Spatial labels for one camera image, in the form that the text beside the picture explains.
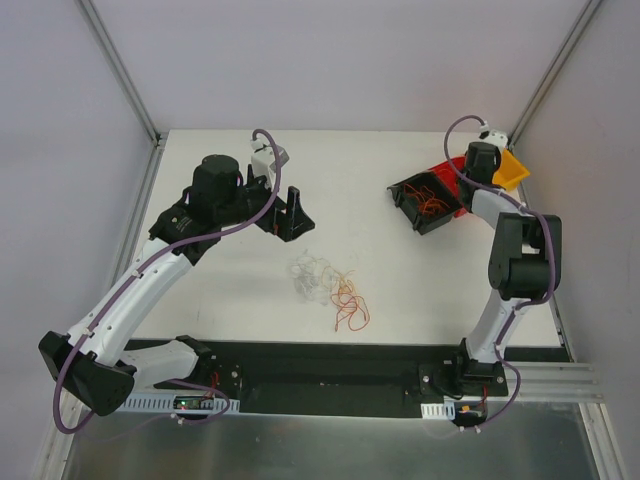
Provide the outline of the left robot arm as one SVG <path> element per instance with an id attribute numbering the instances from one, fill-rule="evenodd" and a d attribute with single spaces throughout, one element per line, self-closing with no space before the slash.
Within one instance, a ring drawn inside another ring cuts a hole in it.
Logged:
<path id="1" fill-rule="evenodd" d="M 164 294 L 218 243 L 242 225 L 290 242 L 315 223 L 289 187 L 277 196 L 278 178 L 288 160 L 281 147 L 255 151 L 247 172 L 227 155 L 209 155 L 190 186 L 149 230 L 137 258 L 109 293 L 65 334 L 50 331 L 38 349 L 56 382 L 92 413 L 116 411 L 136 388 L 174 379 L 199 389 L 212 380 L 213 354 L 188 335 L 158 347 L 125 348 Z"/>

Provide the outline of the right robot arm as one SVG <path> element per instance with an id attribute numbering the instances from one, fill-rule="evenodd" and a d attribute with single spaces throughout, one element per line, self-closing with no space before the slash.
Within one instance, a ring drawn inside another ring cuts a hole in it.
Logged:
<path id="1" fill-rule="evenodd" d="M 450 369 L 452 387 L 466 395 L 504 374 L 504 347 L 521 317 L 547 302 L 561 279 L 561 219 L 534 212 L 498 188 L 493 176 L 500 161 L 497 146 L 472 142 L 458 178 L 464 208 L 494 232 L 488 262 L 491 294 Z"/>

